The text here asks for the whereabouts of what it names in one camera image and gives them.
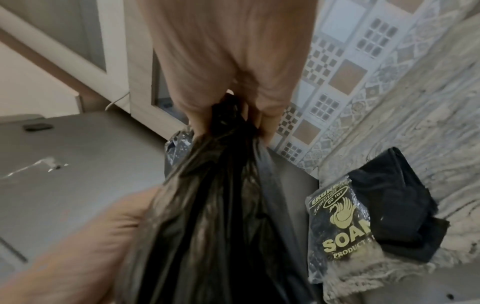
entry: hand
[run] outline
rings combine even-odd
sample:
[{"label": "hand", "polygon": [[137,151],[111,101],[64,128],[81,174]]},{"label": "hand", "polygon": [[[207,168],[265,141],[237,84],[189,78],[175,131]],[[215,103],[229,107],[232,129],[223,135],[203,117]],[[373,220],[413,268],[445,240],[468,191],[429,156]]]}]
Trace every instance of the hand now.
[{"label": "hand", "polygon": [[135,231],[159,188],[114,203],[0,288],[2,304],[111,302],[109,293]]},{"label": "hand", "polygon": [[268,143],[304,67],[318,0],[138,0],[174,104],[195,134],[227,89]]}]

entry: marble surface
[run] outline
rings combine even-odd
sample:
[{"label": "marble surface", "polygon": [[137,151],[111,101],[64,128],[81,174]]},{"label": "marble surface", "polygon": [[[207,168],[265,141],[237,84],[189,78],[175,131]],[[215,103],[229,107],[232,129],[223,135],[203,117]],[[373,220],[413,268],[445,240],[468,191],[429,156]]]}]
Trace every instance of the marble surface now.
[{"label": "marble surface", "polygon": [[327,281],[324,297],[340,298],[413,275],[472,262],[480,250],[480,16],[456,25],[398,83],[318,170],[320,186],[397,146],[450,221],[429,263],[385,256],[343,281]]}]

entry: cord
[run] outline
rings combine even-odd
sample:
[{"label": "cord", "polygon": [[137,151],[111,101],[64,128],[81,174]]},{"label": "cord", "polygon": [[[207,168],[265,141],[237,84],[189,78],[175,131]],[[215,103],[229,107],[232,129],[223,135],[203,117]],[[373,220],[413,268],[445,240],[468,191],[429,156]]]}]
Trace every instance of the cord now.
[{"label": "cord", "polygon": [[119,102],[119,101],[122,100],[123,98],[125,98],[128,94],[130,94],[130,92],[126,93],[125,95],[123,95],[123,96],[120,97],[119,99],[110,102],[110,103],[108,104],[108,106],[105,108],[105,111],[108,110],[109,108],[111,108],[114,104],[116,104],[117,102]]}]

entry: person's right hand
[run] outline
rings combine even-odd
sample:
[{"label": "person's right hand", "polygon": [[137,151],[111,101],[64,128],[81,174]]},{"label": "person's right hand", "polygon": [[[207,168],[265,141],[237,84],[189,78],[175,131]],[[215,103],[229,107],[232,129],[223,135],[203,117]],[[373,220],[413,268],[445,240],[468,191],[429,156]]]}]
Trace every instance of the person's right hand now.
[{"label": "person's right hand", "polygon": [[268,143],[300,78],[317,0],[138,0],[174,104],[195,134],[227,89]]}]

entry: person's left hand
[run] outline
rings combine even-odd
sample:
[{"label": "person's left hand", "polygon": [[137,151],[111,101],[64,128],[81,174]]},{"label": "person's left hand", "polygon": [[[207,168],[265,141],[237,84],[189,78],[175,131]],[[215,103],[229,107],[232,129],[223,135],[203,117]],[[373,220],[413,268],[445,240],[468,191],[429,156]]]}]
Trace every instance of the person's left hand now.
[{"label": "person's left hand", "polygon": [[0,288],[2,304],[109,303],[115,276],[159,187],[114,203]]}]

